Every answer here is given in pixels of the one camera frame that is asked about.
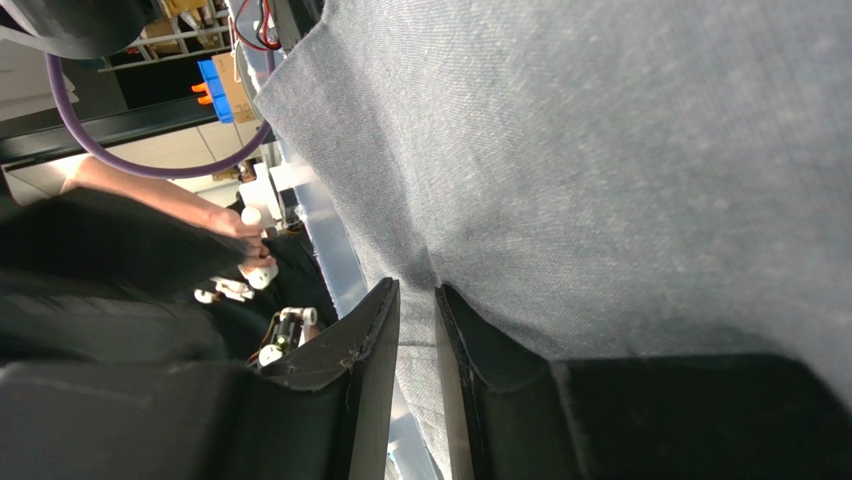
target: human arm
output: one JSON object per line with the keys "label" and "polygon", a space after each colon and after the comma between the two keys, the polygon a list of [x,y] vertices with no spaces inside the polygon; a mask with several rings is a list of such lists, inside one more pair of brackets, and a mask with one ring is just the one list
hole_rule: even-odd
{"label": "human arm", "polygon": [[243,266],[263,267],[275,263],[260,241],[260,226],[245,225],[237,212],[220,207],[168,180],[138,177],[110,167],[94,157],[87,157],[71,172],[62,187],[76,187],[121,195],[166,213],[190,225],[220,235],[245,239],[251,248]]}

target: cable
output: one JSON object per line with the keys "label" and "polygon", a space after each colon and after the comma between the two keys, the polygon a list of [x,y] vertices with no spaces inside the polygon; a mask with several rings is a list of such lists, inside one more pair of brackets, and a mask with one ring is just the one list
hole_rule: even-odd
{"label": "cable", "polygon": [[237,14],[234,15],[234,33],[237,35],[237,38],[239,38],[241,42],[246,44],[246,46],[251,48],[252,50],[257,50],[258,52],[264,52],[266,50],[277,50],[277,49],[274,49],[274,48],[269,48],[267,46],[259,47],[259,46],[255,45],[254,43],[246,40],[246,38],[240,32],[240,28],[239,28],[239,24],[238,24],[238,21],[240,19],[240,15],[243,14],[243,11],[245,11],[246,7],[248,6],[249,2],[251,2],[251,1],[252,0],[244,0],[243,4],[240,5],[240,9],[237,10]]}
{"label": "cable", "polygon": [[274,43],[269,41],[269,17],[272,15],[269,0],[258,0],[257,3],[260,7],[260,19],[262,23],[258,25],[258,29],[254,32],[255,38],[257,38],[257,41],[261,45],[271,50],[278,50],[281,48],[281,43],[278,41]]}
{"label": "cable", "polygon": [[[45,59],[47,61],[47,75],[50,79],[50,88],[53,90],[53,99],[56,101],[56,108],[59,110],[59,116],[62,117],[62,121],[65,122],[65,126],[68,128],[71,136],[74,137],[74,139],[77,140],[77,142],[86,151],[100,159],[102,162],[133,175],[175,179],[201,177],[204,175],[219,173],[248,158],[255,150],[257,150],[258,147],[260,147],[261,142],[263,142],[263,139],[269,135],[271,130],[269,124],[263,122],[257,130],[257,133],[254,134],[254,137],[252,137],[251,140],[243,146],[243,148],[237,150],[236,153],[228,158],[207,165],[189,168],[157,168],[128,162],[127,160],[119,158],[108,152],[88,133],[86,133],[83,125],[80,124],[80,119],[77,118],[77,113],[74,112],[74,107],[71,105],[71,99],[68,98],[68,91],[65,90],[62,62],[59,57],[53,56],[49,53],[45,54]],[[275,69],[275,58],[271,51],[266,52],[266,67],[269,73],[272,73]]]}
{"label": "cable", "polygon": [[252,353],[251,356],[249,356],[248,360],[246,360],[246,363],[250,364],[258,357],[258,355],[260,355],[260,349],[264,347],[266,342],[269,340],[269,336],[272,335],[272,329],[275,328],[275,320],[279,317],[281,317],[281,312],[275,312],[275,314],[272,315],[272,320],[269,321],[269,328],[266,329],[266,333],[263,335],[263,339],[260,340],[260,347],[258,347],[256,352]]}

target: wire rack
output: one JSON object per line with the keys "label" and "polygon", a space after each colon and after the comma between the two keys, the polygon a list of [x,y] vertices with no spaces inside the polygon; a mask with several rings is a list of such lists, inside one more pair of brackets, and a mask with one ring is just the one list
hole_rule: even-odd
{"label": "wire rack", "polygon": [[[209,55],[211,53],[219,53],[230,50],[231,41],[228,36],[228,8],[224,1],[207,0],[207,12],[211,15],[212,27],[204,26],[205,28],[194,29],[192,31],[181,31],[178,17],[168,18],[171,23],[172,33],[167,35],[157,35],[148,37],[145,30],[136,41],[128,45],[121,52],[116,52],[109,57],[102,57],[103,67],[98,69],[99,72],[111,72],[115,70],[124,70],[127,68],[141,67],[154,63],[168,62],[179,60],[181,58],[195,57],[199,55]],[[195,39],[198,43],[206,45],[200,50],[191,50],[187,45],[187,40]],[[160,53],[158,46],[174,46],[177,45],[180,52],[175,53]],[[121,58],[126,60],[132,58],[130,62],[122,62],[115,64],[115,59]]]}

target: human hand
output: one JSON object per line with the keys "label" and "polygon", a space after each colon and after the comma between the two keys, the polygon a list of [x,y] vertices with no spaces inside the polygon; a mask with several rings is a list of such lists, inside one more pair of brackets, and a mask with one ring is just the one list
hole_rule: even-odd
{"label": "human hand", "polygon": [[240,219],[237,212],[222,208],[216,211],[209,222],[207,229],[231,238],[239,238],[248,243],[246,261],[240,265],[245,270],[260,267],[268,267],[275,263],[275,258],[270,256],[269,249],[260,240],[263,227],[259,225],[246,225]]}

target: orange plastic part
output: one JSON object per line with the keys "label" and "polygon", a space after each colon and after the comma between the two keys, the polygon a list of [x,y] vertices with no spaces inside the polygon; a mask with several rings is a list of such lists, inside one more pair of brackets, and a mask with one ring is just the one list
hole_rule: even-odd
{"label": "orange plastic part", "polygon": [[204,93],[203,97],[198,97],[198,103],[201,105],[210,105],[213,103],[213,97],[210,96],[210,90],[207,89],[206,83],[199,83],[192,86],[194,93]]}

